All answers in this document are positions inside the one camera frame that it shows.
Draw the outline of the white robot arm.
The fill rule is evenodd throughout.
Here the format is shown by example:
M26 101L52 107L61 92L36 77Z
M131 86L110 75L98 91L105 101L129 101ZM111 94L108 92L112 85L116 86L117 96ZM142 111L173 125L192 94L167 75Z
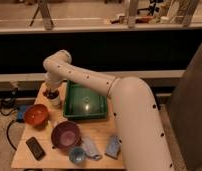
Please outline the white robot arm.
M56 90L68 79L111 100L127 171L175 171L159 110L149 85L138 77L119 78L71 64L60 50L43 62L45 82Z

